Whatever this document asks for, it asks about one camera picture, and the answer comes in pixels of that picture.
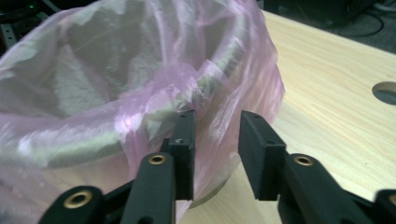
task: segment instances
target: metal ring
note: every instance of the metal ring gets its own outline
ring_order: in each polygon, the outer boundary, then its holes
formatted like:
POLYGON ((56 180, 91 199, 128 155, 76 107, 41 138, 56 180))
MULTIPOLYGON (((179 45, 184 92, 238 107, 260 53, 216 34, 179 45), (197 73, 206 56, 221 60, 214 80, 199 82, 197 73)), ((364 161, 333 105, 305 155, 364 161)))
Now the metal ring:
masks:
POLYGON ((90 200, 92 199, 92 193, 88 190, 82 190, 77 193, 72 194, 70 197, 68 197, 64 201, 64 207, 74 209, 74 208, 80 208, 87 204, 90 200), (77 197, 82 196, 82 200, 76 201, 77 197))
POLYGON ((303 165, 303 166, 311 166, 314 164, 314 162, 311 159, 309 159, 305 156, 294 157, 294 161, 299 163, 300 165, 303 165))
POLYGON ((148 159, 148 162, 153 165, 163 164, 166 161, 166 157, 163 155, 155 155, 148 159))
POLYGON ((396 194, 389 195, 389 200, 393 205, 396 205, 396 194))

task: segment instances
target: cable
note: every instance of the cable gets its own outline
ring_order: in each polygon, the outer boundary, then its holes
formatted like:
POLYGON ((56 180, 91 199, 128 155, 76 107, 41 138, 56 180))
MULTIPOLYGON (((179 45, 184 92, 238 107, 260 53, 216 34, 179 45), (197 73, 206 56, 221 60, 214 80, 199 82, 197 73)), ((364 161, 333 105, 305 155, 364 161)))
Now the cable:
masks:
POLYGON ((378 16, 375 15, 375 14, 369 13, 369 12, 363 12, 362 14, 366 14, 366 15, 369 15, 369 16, 375 18, 375 19, 380 23, 378 29, 376 29, 375 31, 372 31, 371 33, 368 33, 368 34, 361 34, 361 35, 342 35, 342 34, 341 34, 341 31, 343 30, 343 28, 341 28, 341 29, 338 31, 338 34, 341 35, 341 36, 343 36, 343 37, 366 37, 366 36, 370 36, 370 35, 376 35, 376 34, 378 34, 379 32, 381 32, 382 29, 384 29, 384 25, 385 25, 385 24, 384 24, 384 21, 383 21, 380 17, 378 17, 378 16))
POLYGON ((380 11, 385 11, 385 12, 396 12, 396 7, 387 7, 387 6, 381 5, 380 3, 374 3, 373 8, 380 10, 380 11))

